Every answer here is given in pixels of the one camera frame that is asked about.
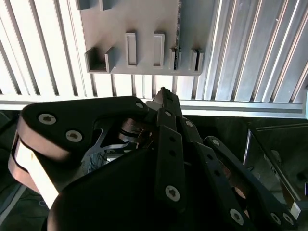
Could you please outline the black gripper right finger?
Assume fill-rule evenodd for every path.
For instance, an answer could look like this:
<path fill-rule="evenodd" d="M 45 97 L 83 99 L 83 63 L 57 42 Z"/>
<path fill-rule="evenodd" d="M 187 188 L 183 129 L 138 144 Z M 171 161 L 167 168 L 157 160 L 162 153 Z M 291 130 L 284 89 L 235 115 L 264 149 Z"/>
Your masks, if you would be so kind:
<path fill-rule="evenodd" d="M 295 231 L 288 209 L 218 139 L 202 139 L 182 115 L 177 95 L 168 93 L 182 136 L 182 163 L 187 164 L 187 214 L 199 231 Z"/>

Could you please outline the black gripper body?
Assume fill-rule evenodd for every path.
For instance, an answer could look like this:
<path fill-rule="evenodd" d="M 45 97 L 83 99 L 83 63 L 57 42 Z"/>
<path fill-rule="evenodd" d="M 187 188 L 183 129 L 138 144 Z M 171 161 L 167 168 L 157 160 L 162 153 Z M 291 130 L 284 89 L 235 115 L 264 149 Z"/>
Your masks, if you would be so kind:
<path fill-rule="evenodd" d="M 141 149 L 67 186 L 49 231 L 227 231 L 231 219 L 212 191 L 189 180 L 182 151 Z"/>

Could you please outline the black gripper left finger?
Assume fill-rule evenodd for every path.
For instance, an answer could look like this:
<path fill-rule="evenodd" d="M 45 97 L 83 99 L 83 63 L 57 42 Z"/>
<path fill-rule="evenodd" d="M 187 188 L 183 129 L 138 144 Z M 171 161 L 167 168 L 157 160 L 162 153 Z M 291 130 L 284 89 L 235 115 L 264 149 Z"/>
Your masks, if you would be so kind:
<path fill-rule="evenodd" d="M 71 183 L 133 151 L 173 148 L 182 136 L 162 88 L 151 102 L 135 96 L 35 103 L 20 114 L 12 156 L 19 181 L 52 208 Z"/>

